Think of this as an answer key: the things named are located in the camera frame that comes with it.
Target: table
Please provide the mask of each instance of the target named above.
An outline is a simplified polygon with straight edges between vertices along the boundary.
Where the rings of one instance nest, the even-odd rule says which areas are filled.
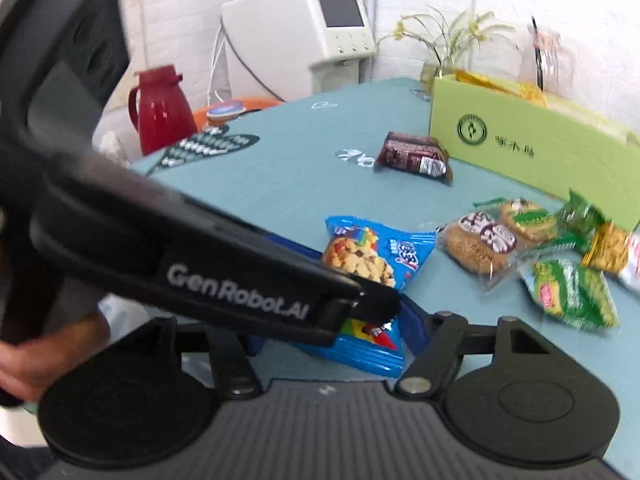
[[[236,153],[214,156],[154,178],[262,228],[324,250],[324,218],[356,215],[396,228],[420,231],[458,218],[472,202],[497,196],[523,196],[555,210],[558,199],[489,171],[452,161],[454,183],[395,170],[374,171],[341,160],[340,150],[376,156],[390,130],[427,134],[430,104],[418,82],[396,79],[313,96],[230,123],[231,134],[253,134],[260,141]],[[158,153],[141,161],[145,172]],[[575,332],[545,318],[519,280],[485,294],[478,280],[448,256],[434,251],[405,292],[428,312],[452,310],[475,324],[495,324],[518,316],[574,357],[614,391],[622,418],[606,460],[630,479],[640,479],[640,298],[609,280],[622,328],[604,334]],[[466,358],[462,372],[488,361]],[[263,381],[271,378],[357,380],[371,377],[354,368],[311,357],[284,343],[269,342],[254,359]]]

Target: black straw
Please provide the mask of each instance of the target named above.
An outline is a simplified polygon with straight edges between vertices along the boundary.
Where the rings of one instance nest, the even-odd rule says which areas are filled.
[[[533,16],[531,17],[531,21],[533,22],[533,32],[536,33],[534,50],[536,53],[536,65],[538,66],[538,88],[540,88],[540,90],[544,90],[545,81],[542,75],[542,56],[540,55],[540,48],[538,46],[538,26],[536,25],[536,19]]]

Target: blue snack package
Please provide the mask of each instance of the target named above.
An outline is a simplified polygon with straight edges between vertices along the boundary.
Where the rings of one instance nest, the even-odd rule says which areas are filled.
[[[330,266],[401,290],[435,247],[436,234],[407,233],[352,216],[326,219],[331,242],[322,255]],[[404,366],[399,320],[375,327],[348,319],[331,348],[296,345],[307,352],[388,377]]]

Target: green box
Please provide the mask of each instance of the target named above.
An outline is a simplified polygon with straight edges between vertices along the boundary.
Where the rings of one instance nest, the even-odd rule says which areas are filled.
[[[630,142],[634,134],[564,105],[582,121],[448,76],[435,82],[430,135],[453,158],[562,199],[575,189],[620,227],[634,229],[640,219],[640,147]]]

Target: display screen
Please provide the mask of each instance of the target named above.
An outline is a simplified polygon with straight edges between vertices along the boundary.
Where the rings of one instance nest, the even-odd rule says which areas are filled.
[[[357,0],[320,0],[327,27],[364,27]]]

